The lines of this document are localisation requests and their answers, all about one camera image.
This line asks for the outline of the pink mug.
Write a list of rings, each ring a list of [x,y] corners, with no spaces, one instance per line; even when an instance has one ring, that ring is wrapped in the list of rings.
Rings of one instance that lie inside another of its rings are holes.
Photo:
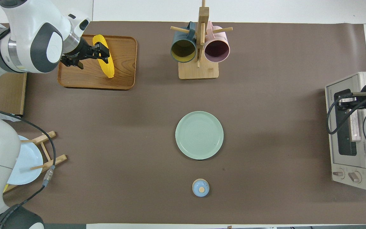
[[[222,29],[220,26],[214,26],[208,21],[205,35],[204,54],[205,58],[214,63],[219,63],[228,58],[230,46],[226,32],[214,33],[214,30]]]

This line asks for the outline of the wooden mug tree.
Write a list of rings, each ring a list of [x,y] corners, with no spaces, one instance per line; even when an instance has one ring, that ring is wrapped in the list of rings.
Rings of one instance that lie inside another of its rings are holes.
[[[207,23],[209,20],[209,7],[206,6],[206,0],[202,0],[199,7],[198,21],[196,23],[196,37],[197,37],[197,53],[195,58],[187,63],[178,62],[178,76],[181,80],[200,80],[200,79],[216,79],[219,77],[219,63],[210,62],[205,58],[204,44]],[[171,26],[171,30],[182,31],[187,33],[188,30],[182,27]],[[214,30],[217,32],[230,32],[232,27]]]

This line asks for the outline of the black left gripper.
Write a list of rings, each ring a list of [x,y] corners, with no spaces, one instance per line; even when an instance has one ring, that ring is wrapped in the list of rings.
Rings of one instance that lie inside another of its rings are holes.
[[[79,44],[73,51],[64,53],[61,57],[61,63],[67,67],[76,66],[84,69],[81,60],[84,59],[101,59],[108,60],[110,57],[109,49],[103,44],[89,45],[84,38],[80,38]]]

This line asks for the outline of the pale green plate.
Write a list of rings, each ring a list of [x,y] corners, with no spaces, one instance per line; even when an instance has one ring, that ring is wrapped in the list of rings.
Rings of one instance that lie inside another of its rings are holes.
[[[183,116],[175,129],[179,150],[188,158],[206,160],[221,149],[225,133],[220,121],[211,113],[194,111]]]

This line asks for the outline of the yellow corn cob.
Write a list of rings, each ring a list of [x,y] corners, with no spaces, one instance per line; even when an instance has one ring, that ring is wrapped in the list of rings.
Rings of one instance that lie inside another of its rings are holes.
[[[97,44],[98,42],[100,42],[100,44],[103,44],[108,48],[108,44],[107,44],[106,39],[104,38],[103,35],[99,34],[99,35],[93,36],[92,41],[93,41],[94,44]],[[98,63],[100,64],[100,68],[102,69],[103,73],[108,78],[113,78],[114,74],[115,74],[115,67],[114,67],[114,64],[113,64],[113,58],[111,56],[110,51],[109,51],[109,54],[110,54],[110,57],[108,58],[108,60],[98,59]]]

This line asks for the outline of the wooden plate rack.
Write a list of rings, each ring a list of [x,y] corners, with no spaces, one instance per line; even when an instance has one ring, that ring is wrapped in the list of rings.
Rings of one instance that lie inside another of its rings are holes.
[[[27,139],[26,137],[23,137],[23,136],[19,136],[19,139],[21,142],[33,142],[40,150],[41,154],[42,154],[42,158],[43,158],[43,165],[41,166],[37,166],[37,167],[33,167],[31,168],[31,170],[34,170],[34,169],[38,169],[38,168],[42,168],[42,172],[45,172],[47,171],[50,166],[53,164],[53,162],[55,162],[55,165],[58,165],[59,163],[62,163],[64,162],[66,159],[67,159],[67,156],[66,155],[60,155],[56,158],[53,158],[53,156],[51,156],[47,149],[46,149],[46,146],[45,146],[45,142],[48,142],[49,139],[47,138],[47,136],[45,136],[44,134],[39,136],[39,137],[36,137],[34,139]],[[7,190],[5,193],[9,192],[10,190],[12,190],[13,188],[15,188],[16,186],[18,185],[11,185],[9,184]]]

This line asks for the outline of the small blue lid cork knob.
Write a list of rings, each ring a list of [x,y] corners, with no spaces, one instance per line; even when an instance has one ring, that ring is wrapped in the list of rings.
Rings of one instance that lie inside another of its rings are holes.
[[[198,178],[192,184],[192,192],[196,197],[206,197],[210,192],[210,185],[205,179]]]

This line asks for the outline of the beige toaster oven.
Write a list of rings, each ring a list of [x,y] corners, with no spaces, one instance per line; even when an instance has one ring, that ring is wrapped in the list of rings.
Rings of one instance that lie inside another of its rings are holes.
[[[366,72],[357,72],[363,77],[366,85]],[[347,98],[342,99],[340,102],[355,102],[356,98]],[[336,110],[336,106],[334,106],[333,110],[330,114],[329,127],[331,130],[336,128],[336,122],[341,121],[342,117],[347,114],[350,110]],[[331,168],[332,168],[332,180],[336,182],[340,182],[342,184],[351,185],[354,187],[362,188],[366,190],[366,169],[365,168],[357,168],[348,165],[339,165],[332,163],[332,154],[330,147],[330,155],[331,155]]]

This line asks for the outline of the dark wooden board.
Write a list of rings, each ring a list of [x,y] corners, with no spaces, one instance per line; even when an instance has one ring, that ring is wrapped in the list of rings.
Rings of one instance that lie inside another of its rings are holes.
[[[24,114],[26,83],[26,73],[6,73],[0,77],[0,111]]]

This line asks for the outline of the dark blue mug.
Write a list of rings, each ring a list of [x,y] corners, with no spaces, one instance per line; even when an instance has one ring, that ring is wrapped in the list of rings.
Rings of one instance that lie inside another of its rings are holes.
[[[182,29],[188,32],[175,31],[170,53],[175,61],[187,63],[192,61],[197,53],[196,23],[191,21]]]

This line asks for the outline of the brown wooden tray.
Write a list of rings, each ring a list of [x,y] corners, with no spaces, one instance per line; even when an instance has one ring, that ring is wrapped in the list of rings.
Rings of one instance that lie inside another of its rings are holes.
[[[83,69],[76,66],[58,66],[57,81],[63,87],[129,90],[135,83],[137,41],[133,37],[104,35],[113,58],[115,74],[112,78],[103,73],[98,60],[85,59],[80,62]]]

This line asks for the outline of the light blue plate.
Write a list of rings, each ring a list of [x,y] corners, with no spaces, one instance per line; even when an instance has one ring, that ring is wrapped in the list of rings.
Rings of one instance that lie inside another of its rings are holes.
[[[31,168],[41,165],[43,158],[39,148],[33,142],[21,142],[19,156],[7,184],[24,185],[33,182],[41,174],[42,168]]]

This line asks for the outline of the toaster oven glass door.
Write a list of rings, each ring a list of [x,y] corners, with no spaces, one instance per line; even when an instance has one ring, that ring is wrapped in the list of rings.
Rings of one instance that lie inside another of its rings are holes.
[[[360,74],[353,74],[325,87],[327,109],[334,102],[334,93],[341,90],[360,92],[365,81]],[[366,110],[356,110],[337,133],[330,135],[332,163],[366,169],[365,138],[362,130]]]

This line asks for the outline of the brown table mat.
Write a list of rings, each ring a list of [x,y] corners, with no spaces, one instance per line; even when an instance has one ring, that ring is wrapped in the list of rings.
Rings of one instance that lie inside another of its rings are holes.
[[[171,25],[92,22],[87,34],[137,40],[128,91],[69,89],[57,71],[30,74],[24,118],[55,131],[67,155],[24,205],[45,223],[366,224],[366,190],[331,180],[324,87],[366,71],[357,24],[219,23],[230,56],[213,80],[180,80]],[[185,156],[175,129],[205,111],[225,139]],[[192,184],[205,179],[206,197]]]

